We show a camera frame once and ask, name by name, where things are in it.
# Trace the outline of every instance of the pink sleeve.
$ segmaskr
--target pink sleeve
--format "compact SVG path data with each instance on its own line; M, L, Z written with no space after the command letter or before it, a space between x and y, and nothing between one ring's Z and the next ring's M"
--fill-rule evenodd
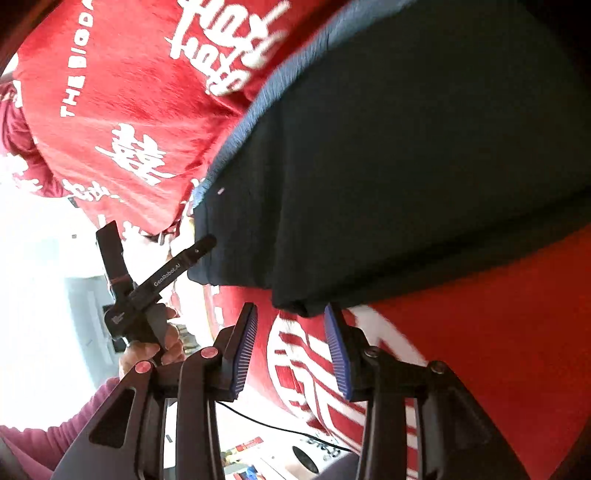
M36 429L27 429L21 432L17 429L0 426L0 436L37 463L53 471L66 450L118 383L118 378L108 379L77 415L59 427L50 427L47 432Z

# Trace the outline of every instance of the black cable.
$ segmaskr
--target black cable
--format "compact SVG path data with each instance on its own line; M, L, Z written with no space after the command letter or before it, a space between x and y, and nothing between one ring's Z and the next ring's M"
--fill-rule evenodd
M247 417L246 415L244 415L243 413L240 413L239 411L234 410L232 407L229 407L228 405L226 405L225 403L222 402L217 402L218 405L221 405L222 407L226 407L228 410L230 410L231 412L234 412L236 415L240 415L242 418L253 421L254 423L258 423L259 425L262 425L264 427L267 427L268 429L274 429L274 430L280 430L282 432L287 432L287 433L295 433L296 435L302 435L303 437L308 437L310 440L315 440L317 442L320 443L324 443L326 446L332 447L332 448L336 448L338 450L343 450L345 452L350 452L350 453L354 453L353 450L348 449L346 447L340 447L338 445L335 445L334 443L329 443L329 442L325 442L324 440L320 440L318 437L315 437L314 435L308 435L307 433L303 433L303 432L296 432L294 430L287 430L287 429L282 429L280 427L274 427L273 425L267 425L266 423L263 423L261 421L252 419L250 417Z

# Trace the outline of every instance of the finger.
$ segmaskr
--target finger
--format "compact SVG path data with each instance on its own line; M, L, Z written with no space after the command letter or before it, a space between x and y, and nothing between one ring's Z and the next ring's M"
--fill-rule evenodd
M175 343L180 339L178 329L174 325L169 325L166 330L166 337L164 338L164 346L166 350L171 349Z
M168 365L176 362L183 355L183 344L181 342L177 342L162 356L162 364Z
M177 318L180 318L180 315L178 314L178 312L175 309L172 309L170 307L166 307L166 319L173 320L173 319L177 319Z
M132 342L127 347L124 355L128 357L130 363L136 364L137 362L150 360L159 351L160 345L157 343Z

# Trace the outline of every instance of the white wall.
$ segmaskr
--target white wall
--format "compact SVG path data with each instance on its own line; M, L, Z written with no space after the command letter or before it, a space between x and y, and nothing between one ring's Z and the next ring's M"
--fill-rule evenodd
M63 285L77 215L67 199L0 188L0 424L46 429L94 393Z

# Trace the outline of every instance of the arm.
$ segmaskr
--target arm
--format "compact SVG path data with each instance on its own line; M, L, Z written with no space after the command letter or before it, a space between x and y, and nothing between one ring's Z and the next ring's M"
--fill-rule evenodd
M0 435L36 462L55 470L66 450L118 383L118 378L107 380L77 415L59 427L51 427L47 432L37 429L20 432L0 426Z
M175 318L176 312L173 309L168 309L168 316L169 319ZM183 343L176 327L169 325L165 342L167 351L162 357L163 365L185 359ZM138 362L149 360L158 350L160 350L158 345L132 343L119 359L119 376L123 378L134 365ZM21 432L17 429L0 426L0 436L37 463L53 471L64 456L66 450L118 383L118 378L107 380L105 385L98 389L96 394L82 407L77 415L71 420L62 423L59 427L51 427L47 432L37 429L27 429Z

